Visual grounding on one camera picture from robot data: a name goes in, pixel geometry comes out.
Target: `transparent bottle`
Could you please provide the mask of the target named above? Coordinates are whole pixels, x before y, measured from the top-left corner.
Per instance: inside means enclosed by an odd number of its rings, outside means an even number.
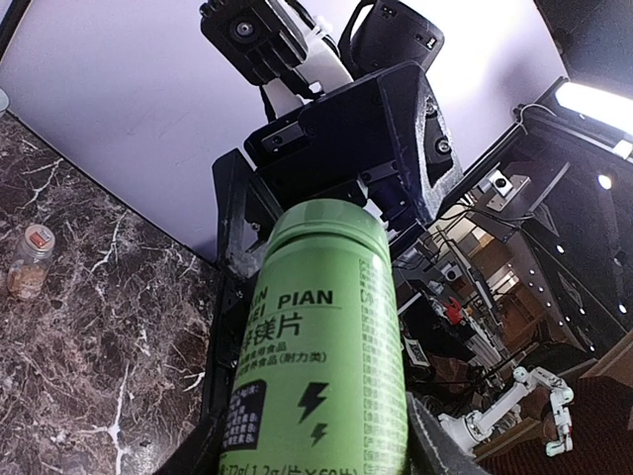
[[[7,285],[11,295],[33,300],[40,295],[52,264],[55,236],[42,225],[31,225],[18,241]]]

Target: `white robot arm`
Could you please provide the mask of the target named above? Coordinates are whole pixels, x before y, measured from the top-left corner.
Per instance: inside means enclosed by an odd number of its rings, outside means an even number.
[[[528,372],[523,367],[514,370],[514,386],[505,393],[485,413],[474,411],[459,419],[443,414],[439,417],[444,430],[455,440],[467,454],[473,455],[473,448],[493,434],[495,424],[512,410],[524,397],[538,386],[544,386],[551,391],[550,403],[554,413],[554,421],[559,439],[546,445],[546,453],[553,457],[560,453],[571,451],[572,417],[566,407],[574,400],[574,391],[558,376],[543,368],[535,368]]]

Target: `dark marble surface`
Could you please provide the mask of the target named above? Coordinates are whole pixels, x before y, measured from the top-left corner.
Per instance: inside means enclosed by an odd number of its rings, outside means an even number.
[[[53,230],[44,293],[5,275]],[[148,474],[198,420],[216,271],[0,120],[0,473]]]

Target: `bottle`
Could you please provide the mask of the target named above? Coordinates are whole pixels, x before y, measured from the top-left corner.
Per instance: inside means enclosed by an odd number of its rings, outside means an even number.
[[[52,264],[55,236],[42,225],[31,225],[18,241],[7,285],[11,295],[20,300],[33,300],[44,287]]]
[[[407,403],[387,236],[314,200],[277,223],[251,303],[220,473],[397,475]]]

